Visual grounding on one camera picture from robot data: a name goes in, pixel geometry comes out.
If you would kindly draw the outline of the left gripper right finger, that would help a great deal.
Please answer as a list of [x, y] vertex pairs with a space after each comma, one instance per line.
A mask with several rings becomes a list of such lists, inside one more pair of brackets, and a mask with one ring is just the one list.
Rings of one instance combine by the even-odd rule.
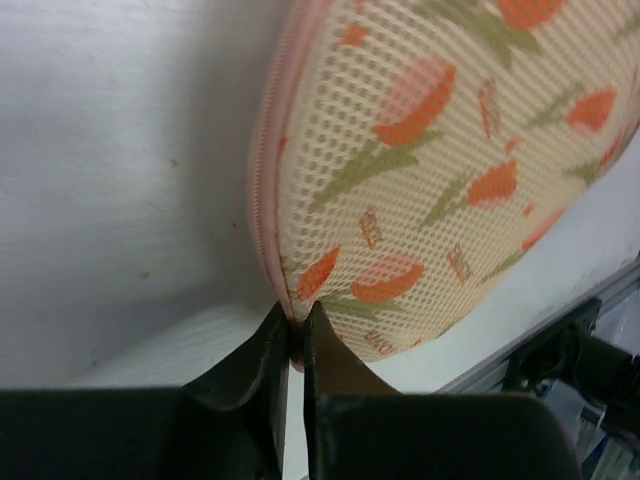
[[304, 424], [312, 479], [577, 479], [559, 422], [512, 394], [403, 394], [334, 332], [304, 322]]

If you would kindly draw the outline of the floral mesh laundry bag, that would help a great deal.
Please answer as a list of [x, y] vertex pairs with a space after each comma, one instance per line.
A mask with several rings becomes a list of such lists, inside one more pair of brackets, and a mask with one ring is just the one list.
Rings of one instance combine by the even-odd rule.
[[258, 256], [377, 361], [467, 316], [639, 125], [635, 1], [296, 1], [252, 149]]

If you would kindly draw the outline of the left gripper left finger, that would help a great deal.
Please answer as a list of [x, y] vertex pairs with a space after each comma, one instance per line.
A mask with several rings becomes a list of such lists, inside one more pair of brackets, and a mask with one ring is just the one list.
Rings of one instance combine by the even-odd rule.
[[279, 479], [283, 310], [183, 386], [4, 390], [4, 479]]

